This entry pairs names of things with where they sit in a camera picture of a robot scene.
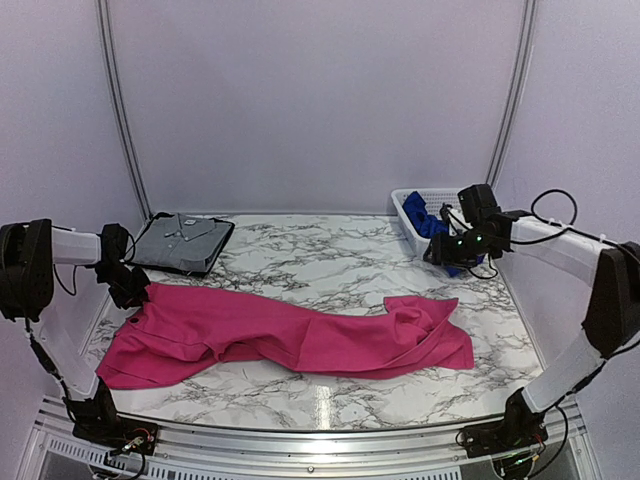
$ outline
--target cable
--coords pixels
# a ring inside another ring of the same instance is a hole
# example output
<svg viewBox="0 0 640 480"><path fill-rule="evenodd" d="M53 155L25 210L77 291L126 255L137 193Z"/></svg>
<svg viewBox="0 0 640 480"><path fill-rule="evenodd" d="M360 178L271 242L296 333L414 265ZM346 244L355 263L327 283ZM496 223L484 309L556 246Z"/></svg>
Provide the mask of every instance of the cable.
<svg viewBox="0 0 640 480"><path fill-rule="evenodd" d="M494 266L491 264L491 256L487 255L487 258L489 259L489 268L493 270L493 275L491 275L490 277L483 277L482 275L478 275L476 272L474 272L471 269L471 267L467 267L467 271L479 280L493 280L498 276L498 270L496 270Z"/></svg>
<svg viewBox="0 0 640 480"><path fill-rule="evenodd" d="M89 469L89 472L91 472L91 475L93 478L96 478L96 476L99 476L98 478L102 478L102 479L109 479L109 480L138 480L143 474L144 474L144 469L147 466L147 458L145 457L144 453L142 453L141 451L139 451L138 449L136 449L136 453L140 454L140 456L142 457L142 464L140 465L140 469L138 470L138 472L129 478L125 478L123 476L124 471L117 474L117 475L113 475L111 472L109 471L103 471L103 472L96 472L93 470L93 468L91 468L91 465L89 465L87 463L87 468Z"/></svg>
<svg viewBox="0 0 640 480"><path fill-rule="evenodd" d="M56 277L56 280L58 281L58 284L62 287L62 289L67 292L67 294L71 295L72 297L75 297L78 294L78 286L76 285L76 272L78 271L78 266L74 265L73 266L73 292L71 290L69 290L64 283L62 283L62 280L60 280L60 276L58 275L58 269L56 268L56 264L53 264L53 274Z"/></svg>
<svg viewBox="0 0 640 480"><path fill-rule="evenodd" d="M131 254L131 257L129 258L129 260L125 259L125 263L129 263L131 262L134 258L136 258L136 239L133 238L133 235L131 235L131 233L129 233L129 231L127 231L127 236L131 239L131 246L129 247L129 249L125 252L125 256L127 255L127 253L129 253L131 250L133 250L133 253Z"/></svg>
<svg viewBox="0 0 640 480"><path fill-rule="evenodd" d="M460 219L458 217L456 217L453 213L451 213L451 210L453 209L453 207L451 205L445 205L445 207L447 208L448 212L449 212L449 216L451 218L453 218L456 222L458 222L458 224L464 228L465 230L469 230L469 227L467 227L464 222L461 222Z"/></svg>
<svg viewBox="0 0 640 480"><path fill-rule="evenodd" d="M575 223L576 219L578 218L578 202L576 202L576 199L573 198L573 195L571 195L566 190L562 190L560 188L552 188L552 189L546 190L546 191L542 192L540 195L538 195L535 198L535 200L533 202L531 202L531 215L533 215L536 219L540 220L541 222L549 223L548 220L545 220L544 218L542 218L540 215L538 215L536 213L536 205L538 204L538 202L540 200L542 200L547 195L551 195L552 193L560 193L560 194L564 195L565 197L567 197L571 201L571 204L573 205L573 216L571 217L571 221L568 223L568 225L573 225Z"/></svg>
<svg viewBox="0 0 640 480"><path fill-rule="evenodd" d="M540 467L540 469L537 472L532 473L531 475L529 475L529 478L535 478L538 475L540 475L542 472L544 472L547 468L549 468L549 466L553 462L555 462L556 459L560 456L560 453L562 453L562 450L564 449L564 446L567 444L567 439L569 438L569 419L567 418L567 414L560 407L560 405L555 405L555 407L556 407L556 410L558 410L562 414L562 418L564 419L564 437L562 437L562 443L560 444L560 448L558 448L558 450L553 455L553 457L551 457L551 460L549 460L542 467Z"/></svg>
<svg viewBox="0 0 640 480"><path fill-rule="evenodd" d="M617 352L614 352L614 353L609 357L609 360L611 360L613 357L617 357L618 355L622 355L623 353L627 353L627 352L629 352L629 351L633 350L633 349L634 349L634 348L636 348L638 345L640 345L640 340L638 340L636 343L634 343L634 344L632 344L632 345L630 345L630 346L628 346L628 347L626 347L626 348L623 348L622 350L618 350Z"/></svg>

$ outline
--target metal frame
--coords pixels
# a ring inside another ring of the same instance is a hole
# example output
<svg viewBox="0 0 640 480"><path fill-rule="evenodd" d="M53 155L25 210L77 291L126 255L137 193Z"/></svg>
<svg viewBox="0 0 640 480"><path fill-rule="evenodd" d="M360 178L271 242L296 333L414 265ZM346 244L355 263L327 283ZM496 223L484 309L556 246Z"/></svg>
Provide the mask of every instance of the metal frame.
<svg viewBox="0 0 640 480"><path fill-rule="evenodd" d="M518 52L513 68L511 86L509 88L509 95L507 96L504 115L502 116L502 123L500 124L498 139L493 150L489 171L487 172L486 183L492 187L496 185L504 165L516 112L522 100L527 73L529 71L531 52L533 50L533 35L537 10L538 0L525 0L520 40L518 42Z"/></svg>
<svg viewBox="0 0 640 480"><path fill-rule="evenodd" d="M573 400L564 407L569 417L569 445L578 464L580 478L599 480L580 412ZM547 415L547 422L549 450L553 451L564 435L564 421L554 410ZM464 464L489 460L489 457L470 460L464 449L455 443L460 427L473 421L356 432L283 432L171 421L158 423L156 453L147 459L148 471L143 477L154 480L313 477L395 480L423 476L427 479L434 473L446 478L447 472L456 472ZM87 463L98 466L101 455L108 449L74 438L72 427L62 402L46 397L25 450L18 479L37 478L27 476L27 473L32 475L42 468L46 451L65 454L66 450L70 458L85 458ZM61 450L60 443L57 443L57 447L52 449L53 440L71 446ZM86 454L79 453L77 448L84 449Z"/></svg>
<svg viewBox="0 0 640 480"><path fill-rule="evenodd" d="M125 104L122 98L122 88L120 86L120 79L118 76L118 64L116 62L113 32L111 29L111 12L109 10L109 2L107 0L96 0L96 10L98 14L98 27L100 30L102 55L104 57L109 93L113 104L113 112L116 117L118 135L122 143L124 158L127 163L127 169L129 170L140 213L144 219L148 220L152 217L153 212L144 187L144 181L142 180L140 163L138 162L138 156L136 154L133 137L129 128L129 121L127 120Z"/></svg>

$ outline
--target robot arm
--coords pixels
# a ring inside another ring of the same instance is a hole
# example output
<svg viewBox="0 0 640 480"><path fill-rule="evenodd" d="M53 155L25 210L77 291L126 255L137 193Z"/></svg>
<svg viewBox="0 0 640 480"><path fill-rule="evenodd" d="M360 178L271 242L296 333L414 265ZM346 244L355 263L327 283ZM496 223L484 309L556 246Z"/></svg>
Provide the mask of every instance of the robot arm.
<svg viewBox="0 0 640 480"><path fill-rule="evenodd" d="M516 252L563 270L592 289L577 337L541 375L509 397L504 418L461 430L462 445L473 458L534 445L536 436L548 438L546 412L587 386L616 350L640 332L640 246L544 223L523 211L502 212L488 185L469 187L459 199L473 228L434 238L434 263L469 268L478 255L500 258Z"/></svg>
<svg viewBox="0 0 640 480"><path fill-rule="evenodd" d="M118 415L106 384L96 376L71 342L53 299L54 264L94 269L98 283L107 283L119 308L148 301L149 280L140 268L124 264L129 233L106 225L100 235L53 227L51 220L0 228L0 312L11 321L24 319L29 343L44 369L63 390L74 422L73 434L115 448L153 453L157 425ZM141 429L148 432L140 437Z"/></svg>

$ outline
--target clothing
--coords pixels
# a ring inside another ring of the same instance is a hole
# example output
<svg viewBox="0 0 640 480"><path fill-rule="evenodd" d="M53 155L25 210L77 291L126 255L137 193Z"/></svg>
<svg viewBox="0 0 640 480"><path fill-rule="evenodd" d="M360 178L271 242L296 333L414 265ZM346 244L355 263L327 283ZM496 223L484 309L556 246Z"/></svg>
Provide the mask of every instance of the clothing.
<svg viewBox="0 0 640 480"><path fill-rule="evenodd" d="M110 388L174 385L218 362L270 359L297 372L371 379L472 368L458 301L386 298L388 313L329 315L247 293L157 283L116 333L98 375Z"/></svg>
<svg viewBox="0 0 640 480"><path fill-rule="evenodd" d="M215 218L159 213L136 242L130 263L202 277L213 267L233 228L233 223Z"/></svg>
<svg viewBox="0 0 640 480"><path fill-rule="evenodd" d="M429 215L427 203L418 192L413 192L402 204L402 209L409 217L418 235L433 238L436 233L448 233L449 227L435 215Z"/></svg>

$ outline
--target black cable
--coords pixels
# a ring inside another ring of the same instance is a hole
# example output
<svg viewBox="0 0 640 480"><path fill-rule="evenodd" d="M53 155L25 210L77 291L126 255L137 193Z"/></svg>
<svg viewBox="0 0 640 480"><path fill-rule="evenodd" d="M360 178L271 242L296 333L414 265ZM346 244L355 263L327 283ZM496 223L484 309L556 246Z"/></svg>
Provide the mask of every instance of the black cable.
<svg viewBox="0 0 640 480"><path fill-rule="evenodd" d="M636 343L623 348L622 350L618 350L617 352L613 352L613 354L609 357L609 360L611 360L613 357L617 357L618 355L622 355L623 353L627 353L631 350L633 350L634 348L636 348L638 345L640 345L640 340L638 340Z"/></svg>
<svg viewBox="0 0 640 480"><path fill-rule="evenodd" d="M129 236L129 238L131 239L131 246L129 247L129 249L125 252L125 256L127 255L127 253L129 253L131 250L133 250L133 253L131 254L131 257L126 260L125 259L125 263L129 263L131 262L134 258L136 258L136 239L133 238L133 235L131 235L131 233L129 233L129 231L127 231L127 235Z"/></svg>
<svg viewBox="0 0 640 480"><path fill-rule="evenodd" d="M142 453L141 451L138 451L138 453L142 457L142 465L140 465L140 470L138 470L138 473L136 473L133 477L128 478L127 480L138 480L138 478L140 478L144 473L144 467L147 466L147 457L145 457L144 453Z"/></svg>
<svg viewBox="0 0 640 480"><path fill-rule="evenodd" d="M556 405L555 407L556 407L556 410L558 410L562 414L562 418L564 418L564 437L562 437L562 443L560 444L560 448L558 448L558 450L553 455L553 457L551 457L551 460L549 460L547 463L545 463L537 472L532 473L531 475L529 475L529 478L537 477L542 472L544 472L547 468L549 468L549 465L551 465L553 462L556 461L556 459L562 453L562 450L564 449L564 446L567 444L567 440L569 438L569 419L567 418L567 414L560 407L560 405Z"/></svg>
<svg viewBox="0 0 640 480"><path fill-rule="evenodd" d="M568 225L573 225L575 223L576 219L578 218L578 202L576 202L576 199L573 198L573 195L571 195L566 190L562 190L560 188L552 188L552 189L546 190L546 191L542 192L540 195L538 195L535 198L535 200L533 202L531 202L531 215L533 215L536 219L540 220L543 223L549 223L548 220L545 220L544 218L542 218L540 215L538 215L536 213L536 205L540 200L542 200L547 195L551 195L552 193L560 193L560 194L564 195L565 197L567 197L571 201L571 204L573 205L573 216L571 217L571 221L569 221Z"/></svg>
<svg viewBox="0 0 640 480"><path fill-rule="evenodd" d="M483 277L482 275L478 275L471 269L471 267L467 267L467 271L479 280L493 280L498 276L498 270L496 270L496 268L491 265L491 256L487 255L487 258L489 259L489 268L493 270L493 275L491 275L490 277Z"/></svg>
<svg viewBox="0 0 640 480"><path fill-rule="evenodd" d="M445 205L447 207L447 210L449 211L449 216L451 218L453 218L456 222L458 222L458 224L464 228L465 230L469 230L469 227L467 227L463 222L460 221L460 219L458 217L456 217L453 213L451 213L451 209L453 209L453 207L451 205Z"/></svg>
<svg viewBox="0 0 640 480"><path fill-rule="evenodd" d="M138 449L135 450L136 453L139 453L140 456L142 457L142 465L140 465L140 469L138 470L138 473L136 473L134 476L129 477L129 478L124 478L122 477L122 473L118 473L118 474L114 474L112 472L109 471L105 471L105 472L95 472L93 470L93 468L91 468L91 465L88 465L89 467L89 471L93 474L93 475L99 475L100 477L102 477L103 479L118 479L118 480L138 480L140 477L142 477L142 475L144 474L144 469L147 466L147 458L144 455L144 453L142 453L141 451L139 451Z"/></svg>
<svg viewBox="0 0 640 480"><path fill-rule="evenodd" d="M62 280L60 280L60 276L58 275L58 269L56 268L56 264L53 264L53 274L56 277L56 280L58 281L58 284L62 287L62 289L67 292L68 295L71 295L72 297L75 297L78 294L78 285L76 285L76 272L78 271L78 266L74 265L73 266L73 292L71 290L69 290L64 283L62 283Z"/></svg>
<svg viewBox="0 0 640 480"><path fill-rule="evenodd" d="M546 197L547 195L551 195L552 193L560 193L560 194L564 195L565 197L567 197L571 201L571 204L573 205L573 215L571 216L571 220L569 221L569 223L567 225L562 225L560 223L551 222L549 219L543 218L543 217L541 217L540 215L538 215L536 213L536 205L538 204L538 202L540 200L542 200L544 197ZM565 233L567 233L573 227L573 224L575 223L576 219L578 218L578 202L576 202L576 199L573 198L573 195L571 195L569 192L567 192L566 190L559 189L559 188L552 188L552 189L546 190L546 191L542 192L540 195L538 195L533 200L533 202L531 202L530 210L531 210L531 215L533 215L534 218L536 218L540 222L546 223L547 225L552 225L554 227L561 227L563 229L560 230L557 233L554 233L553 235L549 235L549 236L542 237L542 238L537 238L535 240L510 240L510 243L513 243L514 245L537 245L539 243L548 242L549 240L554 240L554 239L564 235Z"/></svg>

